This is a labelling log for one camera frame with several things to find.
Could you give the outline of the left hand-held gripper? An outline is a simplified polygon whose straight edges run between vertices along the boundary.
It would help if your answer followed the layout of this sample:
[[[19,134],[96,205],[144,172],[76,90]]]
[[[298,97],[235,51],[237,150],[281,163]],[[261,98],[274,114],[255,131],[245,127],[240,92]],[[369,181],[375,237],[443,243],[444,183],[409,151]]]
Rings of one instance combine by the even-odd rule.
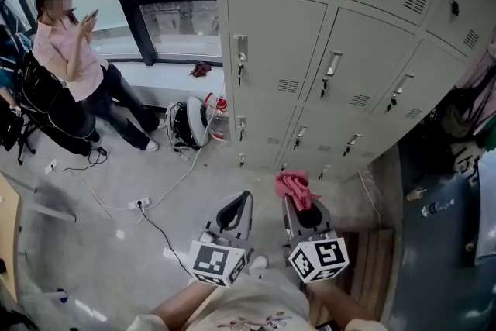
[[[253,256],[254,248],[247,241],[252,217],[249,191],[227,196],[208,213],[207,225],[191,242],[188,254],[188,272],[196,281],[222,288],[234,285]]]

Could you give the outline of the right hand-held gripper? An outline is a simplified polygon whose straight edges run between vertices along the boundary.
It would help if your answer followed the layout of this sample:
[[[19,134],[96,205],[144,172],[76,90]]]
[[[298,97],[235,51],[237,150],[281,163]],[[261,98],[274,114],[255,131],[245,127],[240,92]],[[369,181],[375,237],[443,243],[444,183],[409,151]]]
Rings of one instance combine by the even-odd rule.
[[[332,230],[329,210],[320,200],[312,201],[312,227],[316,232],[327,233]],[[284,227],[291,240],[298,231],[298,216],[294,199],[283,198]],[[327,233],[325,238],[313,236],[296,245],[288,258],[303,282],[322,281],[335,278],[350,264],[345,239],[335,232]]]

